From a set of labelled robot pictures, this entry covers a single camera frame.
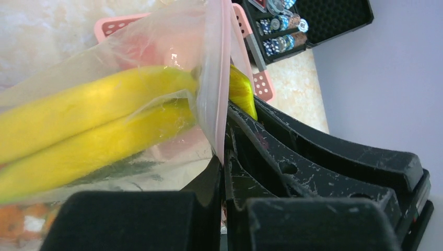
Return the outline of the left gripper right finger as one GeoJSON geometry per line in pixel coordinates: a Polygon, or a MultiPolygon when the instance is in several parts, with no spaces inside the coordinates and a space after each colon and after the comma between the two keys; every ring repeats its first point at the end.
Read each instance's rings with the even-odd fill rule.
{"type": "Polygon", "coordinates": [[[278,197],[225,152],[229,250],[400,250],[393,214],[368,198],[278,197]]]}

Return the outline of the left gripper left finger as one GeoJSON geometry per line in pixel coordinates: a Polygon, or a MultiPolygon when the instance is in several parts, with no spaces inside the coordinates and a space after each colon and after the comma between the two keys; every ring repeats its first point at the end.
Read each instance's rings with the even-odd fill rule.
{"type": "Polygon", "coordinates": [[[61,207],[42,250],[219,250],[222,166],[213,157],[179,191],[82,191],[61,207]]]}

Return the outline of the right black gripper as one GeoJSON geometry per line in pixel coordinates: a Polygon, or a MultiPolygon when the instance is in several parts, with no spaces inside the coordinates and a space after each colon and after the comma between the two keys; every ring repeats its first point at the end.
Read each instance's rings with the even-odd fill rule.
{"type": "Polygon", "coordinates": [[[425,169],[412,192],[397,194],[402,216],[395,233],[402,250],[418,249],[434,211],[434,205],[429,200],[430,189],[430,173],[425,169]]]}

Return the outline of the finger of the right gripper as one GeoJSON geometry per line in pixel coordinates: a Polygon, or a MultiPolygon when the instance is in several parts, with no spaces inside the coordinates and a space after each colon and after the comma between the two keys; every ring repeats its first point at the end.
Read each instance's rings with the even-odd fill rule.
{"type": "Polygon", "coordinates": [[[393,214],[393,190],[335,172],[304,156],[295,146],[293,129],[261,110],[256,121],[232,102],[227,136],[240,165],[278,197],[368,198],[393,214]]]}
{"type": "Polygon", "coordinates": [[[348,178],[408,193],[422,183],[424,169],[416,154],[350,142],[317,130],[254,99],[258,121],[302,157],[348,178]]]}

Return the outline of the pink plastic basket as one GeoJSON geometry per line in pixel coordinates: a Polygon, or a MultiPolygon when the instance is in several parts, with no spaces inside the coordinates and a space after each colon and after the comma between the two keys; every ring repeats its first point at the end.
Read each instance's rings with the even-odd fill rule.
{"type": "MultiPolygon", "coordinates": [[[[252,28],[247,20],[243,8],[236,3],[232,4],[237,23],[239,25],[245,46],[251,51],[256,62],[258,72],[252,73],[250,80],[253,84],[254,94],[265,102],[270,102],[274,98],[274,86],[267,71],[264,58],[260,52],[259,43],[254,37],[252,28]]],[[[94,25],[94,34],[99,43],[117,30],[148,16],[149,13],[106,17],[99,19],[94,25]]]]}

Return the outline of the clear zip top bag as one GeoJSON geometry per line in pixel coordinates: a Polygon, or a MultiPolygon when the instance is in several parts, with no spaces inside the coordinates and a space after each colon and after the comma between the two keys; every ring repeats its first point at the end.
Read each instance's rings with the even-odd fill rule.
{"type": "Polygon", "coordinates": [[[1,204],[188,183],[224,159],[229,75],[252,81],[231,1],[177,1],[1,92],[1,204]]]}

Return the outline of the yellow banana bunch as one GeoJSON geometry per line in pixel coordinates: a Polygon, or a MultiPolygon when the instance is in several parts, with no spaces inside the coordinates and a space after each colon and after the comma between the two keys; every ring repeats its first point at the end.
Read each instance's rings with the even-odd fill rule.
{"type": "Polygon", "coordinates": [[[1,112],[1,204],[182,188],[212,156],[202,92],[196,69],[146,66],[1,112]]]}

